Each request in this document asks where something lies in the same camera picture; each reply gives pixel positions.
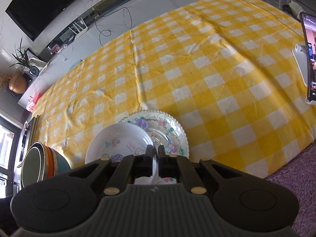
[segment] glass door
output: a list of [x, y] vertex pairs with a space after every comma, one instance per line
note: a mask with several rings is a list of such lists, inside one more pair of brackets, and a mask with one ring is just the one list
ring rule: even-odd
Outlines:
[[0, 117], [0, 198], [13, 195], [13, 167], [20, 131]]

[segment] yellow checkered tablecloth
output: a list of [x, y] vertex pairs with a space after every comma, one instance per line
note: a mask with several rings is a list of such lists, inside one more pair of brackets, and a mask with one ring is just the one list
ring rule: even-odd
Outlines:
[[110, 41], [39, 100], [36, 139], [72, 168], [92, 138], [142, 109], [174, 116], [203, 157], [259, 177], [316, 136], [291, 50], [301, 25], [260, 0], [201, 0]]

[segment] phone screen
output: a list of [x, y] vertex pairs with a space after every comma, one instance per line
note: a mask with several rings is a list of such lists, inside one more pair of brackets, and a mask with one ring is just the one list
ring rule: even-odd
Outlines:
[[308, 101], [316, 101], [316, 16], [301, 14], [308, 63]]

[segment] purple carpet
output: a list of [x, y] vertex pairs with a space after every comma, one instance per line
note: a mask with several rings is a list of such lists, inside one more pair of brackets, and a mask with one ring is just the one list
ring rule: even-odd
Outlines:
[[300, 203], [293, 229], [307, 237], [316, 231], [316, 142], [308, 146], [267, 180], [291, 190]]

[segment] white plate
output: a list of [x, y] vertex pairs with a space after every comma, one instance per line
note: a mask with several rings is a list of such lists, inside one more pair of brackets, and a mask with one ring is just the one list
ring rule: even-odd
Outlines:
[[108, 157], [113, 162], [132, 154], [144, 154], [147, 145], [153, 145], [149, 135], [141, 128], [128, 123], [116, 123], [99, 132], [91, 141], [86, 164]]
[[163, 111], [144, 110], [130, 114], [120, 122], [132, 123], [144, 129], [156, 145], [163, 145], [166, 154], [189, 157], [189, 145], [179, 122]]

